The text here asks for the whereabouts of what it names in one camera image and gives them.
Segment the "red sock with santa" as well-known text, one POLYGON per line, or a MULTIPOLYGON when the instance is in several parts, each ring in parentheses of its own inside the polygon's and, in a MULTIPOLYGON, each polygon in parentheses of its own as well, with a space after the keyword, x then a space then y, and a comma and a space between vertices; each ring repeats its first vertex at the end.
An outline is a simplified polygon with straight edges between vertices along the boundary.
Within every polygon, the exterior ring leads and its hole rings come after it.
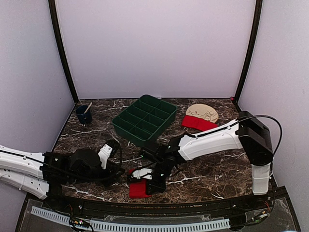
POLYGON ((136 169, 131 169, 128 172, 128 182, 130 183, 130 189, 129 189, 129 197, 131 199, 141 199, 141 198, 148 198, 151 197, 151 195, 148 195, 146 193, 146 187, 147 187, 147 179, 133 179, 131 177, 132 172, 136 169))

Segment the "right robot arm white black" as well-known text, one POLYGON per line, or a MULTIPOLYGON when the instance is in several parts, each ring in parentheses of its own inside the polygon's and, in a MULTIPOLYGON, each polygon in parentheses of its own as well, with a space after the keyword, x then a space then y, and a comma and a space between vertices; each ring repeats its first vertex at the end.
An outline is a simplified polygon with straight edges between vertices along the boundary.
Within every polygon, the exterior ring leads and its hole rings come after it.
POLYGON ((272 116, 239 112, 238 118, 217 128, 195 134, 184 133, 170 139, 167 145, 152 143, 143 147, 141 156, 154 162, 153 169, 143 168, 139 177, 146 180, 145 193, 153 195, 166 190, 166 179, 174 167, 198 157, 233 149, 243 149, 252 167, 252 195, 246 205, 256 210, 265 202, 271 177, 271 165, 277 152, 272 147, 269 128, 260 119, 280 122, 272 116))

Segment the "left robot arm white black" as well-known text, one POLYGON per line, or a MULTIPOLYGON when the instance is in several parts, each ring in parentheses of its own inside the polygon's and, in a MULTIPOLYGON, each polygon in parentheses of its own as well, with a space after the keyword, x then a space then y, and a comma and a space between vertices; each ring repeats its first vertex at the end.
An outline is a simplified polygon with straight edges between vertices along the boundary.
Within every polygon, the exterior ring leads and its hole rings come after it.
POLYGON ((109 160, 115 154, 122 158, 116 141, 108 141, 99 152, 77 149, 73 153, 30 153, 1 146, 0 179, 39 199, 49 197, 58 211, 68 207, 68 199, 61 195, 67 183, 99 183, 109 186, 125 170, 122 161, 109 160))

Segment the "red sock plain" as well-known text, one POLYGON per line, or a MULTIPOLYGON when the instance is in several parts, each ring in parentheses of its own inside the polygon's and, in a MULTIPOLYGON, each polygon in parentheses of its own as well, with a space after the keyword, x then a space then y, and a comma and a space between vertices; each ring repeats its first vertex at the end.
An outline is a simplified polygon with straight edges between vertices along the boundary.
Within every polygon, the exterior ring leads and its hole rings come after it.
POLYGON ((197 129, 199 131, 208 131, 218 127, 216 123, 189 115, 186 115, 182 120, 182 126, 197 129))

